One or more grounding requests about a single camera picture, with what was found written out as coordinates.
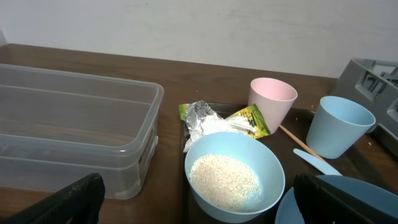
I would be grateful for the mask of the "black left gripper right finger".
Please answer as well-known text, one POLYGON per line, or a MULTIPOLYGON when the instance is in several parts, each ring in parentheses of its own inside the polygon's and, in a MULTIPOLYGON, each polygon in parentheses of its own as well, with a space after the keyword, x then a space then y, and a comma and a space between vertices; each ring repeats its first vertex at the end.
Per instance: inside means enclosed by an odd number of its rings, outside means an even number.
POLYGON ((294 197, 305 223, 391 223, 397 218, 312 174, 296 175, 294 197))

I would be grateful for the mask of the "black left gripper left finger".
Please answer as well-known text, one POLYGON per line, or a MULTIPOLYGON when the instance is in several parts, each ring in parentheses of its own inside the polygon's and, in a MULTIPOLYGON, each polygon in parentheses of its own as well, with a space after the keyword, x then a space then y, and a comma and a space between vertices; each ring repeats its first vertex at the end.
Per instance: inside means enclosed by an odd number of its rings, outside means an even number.
POLYGON ((97 224, 104 202, 102 176, 92 173, 5 219, 3 224, 97 224))

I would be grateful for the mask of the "dark blue plate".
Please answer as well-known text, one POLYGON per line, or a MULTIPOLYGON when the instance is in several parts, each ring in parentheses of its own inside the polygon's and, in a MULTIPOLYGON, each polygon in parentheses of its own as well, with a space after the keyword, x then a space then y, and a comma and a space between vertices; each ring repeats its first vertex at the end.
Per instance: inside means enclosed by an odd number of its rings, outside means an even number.
MULTIPOLYGON (((397 195, 376 185, 339 175, 318 175, 318 178, 367 203, 368 205, 397 218, 397 195)), ((291 187, 277 209, 275 224, 304 224, 291 187)))

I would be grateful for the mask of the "light blue plastic cup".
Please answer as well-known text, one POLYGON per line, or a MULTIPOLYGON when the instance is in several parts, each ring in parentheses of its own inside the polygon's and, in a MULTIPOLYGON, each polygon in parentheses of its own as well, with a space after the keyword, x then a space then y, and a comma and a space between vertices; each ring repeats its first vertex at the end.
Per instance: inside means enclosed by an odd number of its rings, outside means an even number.
POLYGON ((319 156, 336 159, 375 123, 374 115, 360 104, 339 96, 324 96, 313 117, 306 143, 319 156))

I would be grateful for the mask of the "pink plastic cup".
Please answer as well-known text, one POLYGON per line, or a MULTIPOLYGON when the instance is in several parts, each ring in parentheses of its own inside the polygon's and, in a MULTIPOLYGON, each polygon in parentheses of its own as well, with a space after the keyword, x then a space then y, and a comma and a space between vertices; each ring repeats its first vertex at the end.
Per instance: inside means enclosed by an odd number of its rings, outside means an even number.
POLYGON ((274 78, 256 78, 250 83, 248 105, 255 104, 265 124, 274 134, 289 112, 298 93, 286 82, 274 78))

